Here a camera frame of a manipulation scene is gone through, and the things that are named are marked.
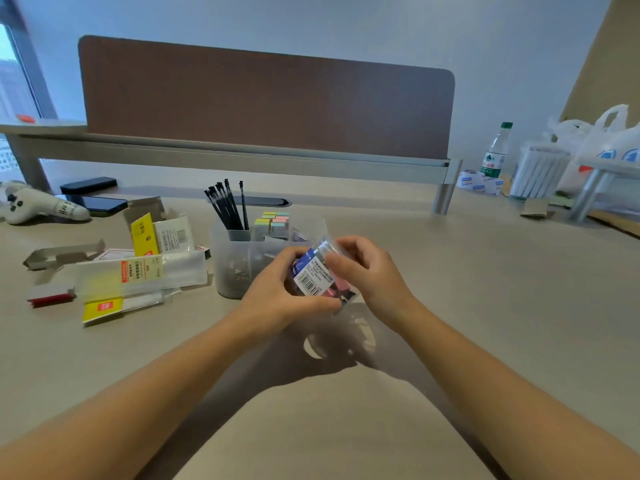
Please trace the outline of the person's left hand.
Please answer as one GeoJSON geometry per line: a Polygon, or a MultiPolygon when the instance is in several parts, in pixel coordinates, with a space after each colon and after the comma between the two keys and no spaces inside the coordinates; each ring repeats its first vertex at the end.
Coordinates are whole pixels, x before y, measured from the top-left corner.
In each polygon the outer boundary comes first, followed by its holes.
{"type": "Polygon", "coordinates": [[[284,248],[252,281],[242,298],[238,314],[251,325],[258,337],[273,335],[300,320],[292,318],[292,297],[297,295],[290,293],[285,284],[290,267],[306,250],[304,246],[284,248]]]}

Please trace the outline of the clear tub of binder clips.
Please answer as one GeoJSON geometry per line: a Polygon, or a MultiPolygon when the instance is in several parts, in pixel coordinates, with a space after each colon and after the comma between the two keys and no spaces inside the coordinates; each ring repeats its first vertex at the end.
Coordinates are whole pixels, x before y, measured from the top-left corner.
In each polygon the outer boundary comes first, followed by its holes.
{"type": "Polygon", "coordinates": [[[336,298],[343,307],[359,297],[359,290],[355,286],[326,266],[325,257],[332,253],[351,259],[343,247],[325,235],[293,263],[289,269],[289,283],[295,295],[336,298]]]}

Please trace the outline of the person's left forearm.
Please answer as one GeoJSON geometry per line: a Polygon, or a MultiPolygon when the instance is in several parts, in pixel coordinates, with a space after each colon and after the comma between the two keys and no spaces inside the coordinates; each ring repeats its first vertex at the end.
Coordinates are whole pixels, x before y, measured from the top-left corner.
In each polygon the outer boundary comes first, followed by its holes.
{"type": "Polygon", "coordinates": [[[0,448],[0,480],[132,480],[250,346],[274,332],[240,310],[0,448]]]}

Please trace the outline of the clear plastic desk organizer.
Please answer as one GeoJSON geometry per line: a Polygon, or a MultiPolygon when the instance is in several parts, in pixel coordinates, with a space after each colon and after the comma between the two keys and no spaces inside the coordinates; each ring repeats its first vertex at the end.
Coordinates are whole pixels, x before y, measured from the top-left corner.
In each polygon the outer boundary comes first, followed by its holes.
{"type": "Polygon", "coordinates": [[[292,223],[255,223],[250,230],[228,230],[215,221],[211,229],[214,283],[219,295],[241,299],[256,276],[286,247],[310,246],[328,233],[324,217],[292,223]]]}

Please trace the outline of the yellow label plastic packet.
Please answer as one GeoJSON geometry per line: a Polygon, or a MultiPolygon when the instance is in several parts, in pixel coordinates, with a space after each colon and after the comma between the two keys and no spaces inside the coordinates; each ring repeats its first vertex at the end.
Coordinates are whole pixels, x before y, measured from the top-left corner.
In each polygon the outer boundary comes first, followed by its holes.
{"type": "Polygon", "coordinates": [[[137,257],[196,251],[193,230],[185,214],[153,222],[147,213],[130,224],[130,231],[137,257]]]}

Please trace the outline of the long clear plastic packet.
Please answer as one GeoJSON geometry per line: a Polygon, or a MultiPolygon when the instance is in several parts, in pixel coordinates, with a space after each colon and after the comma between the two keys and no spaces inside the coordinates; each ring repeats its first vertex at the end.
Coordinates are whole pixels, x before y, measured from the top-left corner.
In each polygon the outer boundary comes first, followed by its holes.
{"type": "Polygon", "coordinates": [[[72,270],[76,296],[84,301],[180,289],[208,281],[203,250],[95,260],[74,264],[72,270]]]}

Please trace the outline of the open brown cardboard box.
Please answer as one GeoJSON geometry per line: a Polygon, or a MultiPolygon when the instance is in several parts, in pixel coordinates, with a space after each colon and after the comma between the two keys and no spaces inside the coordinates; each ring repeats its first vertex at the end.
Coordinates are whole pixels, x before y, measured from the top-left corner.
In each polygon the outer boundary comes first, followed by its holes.
{"type": "Polygon", "coordinates": [[[151,216],[153,223],[167,220],[167,211],[164,208],[160,196],[130,200],[127,202],[127,207],[123,210],[122,214],[128,233],[131,233],[131,225],[133,222],[144,217],[146,214],[151,216]]]}

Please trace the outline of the small brown cardboard piece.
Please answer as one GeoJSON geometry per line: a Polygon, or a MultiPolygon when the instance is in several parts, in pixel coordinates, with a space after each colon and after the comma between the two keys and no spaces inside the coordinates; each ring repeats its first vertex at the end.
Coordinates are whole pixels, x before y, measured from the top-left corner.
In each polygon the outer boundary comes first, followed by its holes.
{"type": "Polygon", "coordinates": [[[527,219],[550,219],[556,211],[550,210],[550,201],[545,198],[531,198],[524,201],[523,209],[519,215],[527,219]]]}

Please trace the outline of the white ribbed container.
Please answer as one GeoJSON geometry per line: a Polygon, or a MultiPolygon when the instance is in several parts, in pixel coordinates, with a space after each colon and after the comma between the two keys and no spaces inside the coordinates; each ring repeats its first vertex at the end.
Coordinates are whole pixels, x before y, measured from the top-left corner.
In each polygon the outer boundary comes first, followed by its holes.
{"type": "Polygon", "coordinates": [[[517,200],[548,198],[555,192],[571,160],[571,153],[556,143],[524,145],[509,197],[517,200]]]}

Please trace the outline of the black smartphone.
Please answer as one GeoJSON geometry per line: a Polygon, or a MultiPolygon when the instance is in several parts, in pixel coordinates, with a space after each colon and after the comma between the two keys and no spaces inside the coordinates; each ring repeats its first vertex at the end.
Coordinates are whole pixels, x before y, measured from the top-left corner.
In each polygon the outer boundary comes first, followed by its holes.
{"type": "Polygon", "coordinates": [[[106,198],[103,196],[57,194],[55,195],[55,197],[84,207],[89,211],[91,217],[110,217],[128,208],[129,206],[128,200],[106,198]]]}

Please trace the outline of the black flat box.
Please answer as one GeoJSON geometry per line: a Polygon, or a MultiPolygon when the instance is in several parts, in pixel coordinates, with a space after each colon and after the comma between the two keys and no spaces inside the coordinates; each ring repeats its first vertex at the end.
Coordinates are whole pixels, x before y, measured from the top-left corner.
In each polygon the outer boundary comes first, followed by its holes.
{"type": "Polygon", "coordinates": [[[105,191],[118,186],[118,181],[111,177],[97,177],[79,182],[60,185],[60,193],[68,195],[87,195],[105,191]]]}

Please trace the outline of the flattened grey cardboard box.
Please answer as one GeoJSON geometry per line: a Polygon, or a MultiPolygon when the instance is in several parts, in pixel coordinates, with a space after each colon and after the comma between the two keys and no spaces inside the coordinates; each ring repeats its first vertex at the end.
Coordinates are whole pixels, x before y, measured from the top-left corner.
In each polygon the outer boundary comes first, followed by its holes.
{"type": "Polygon", "coordinates": [[[59,269],[65,265],[92,261],[105,250],[103,239],[89,244],[41,248],[33,251],[22,264],[30,271],[59,269]]]}

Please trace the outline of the grey metal rack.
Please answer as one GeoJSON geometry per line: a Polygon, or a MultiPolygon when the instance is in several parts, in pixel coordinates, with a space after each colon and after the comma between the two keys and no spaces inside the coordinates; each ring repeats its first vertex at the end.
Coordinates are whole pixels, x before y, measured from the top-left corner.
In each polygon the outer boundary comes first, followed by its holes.
{"type": "Polygon", "coordinates": [[[581,192],[573,200],[572,208],[568,213],[568,220],[572,223],[581,223],[585,220],[596,198],[604,194],[615,179],[640,179],[640,161],[580,157],[577,162],[592,167],[593,170],[581,192]]]}

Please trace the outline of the white plastic bag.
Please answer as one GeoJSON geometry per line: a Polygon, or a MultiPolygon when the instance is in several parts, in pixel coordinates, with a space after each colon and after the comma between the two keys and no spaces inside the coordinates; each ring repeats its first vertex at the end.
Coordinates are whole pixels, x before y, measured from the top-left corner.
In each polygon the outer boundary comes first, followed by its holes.
{"type": "Polygon", "coordinates": [[[549,118],[548,128],[556,144],[571,160],[556,191],[576,195],[593,172],[593,164],[606,161],[623,169],[640,169],[640,122],[628,127],[628,104],[606,110],[595,123],[549,118]]]}

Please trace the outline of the window frame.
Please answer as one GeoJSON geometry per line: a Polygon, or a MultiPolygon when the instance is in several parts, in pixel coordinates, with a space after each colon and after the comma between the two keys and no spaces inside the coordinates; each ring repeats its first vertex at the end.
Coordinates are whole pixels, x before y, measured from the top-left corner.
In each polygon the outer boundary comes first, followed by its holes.
{"type": "Polygon", "coordinates": [[[15,0],[0,0],[0,25],[4,26],[8,43],[21,67],[38,116],[57,119],[58,114],[49,93],[41,64],[15,0]]]}

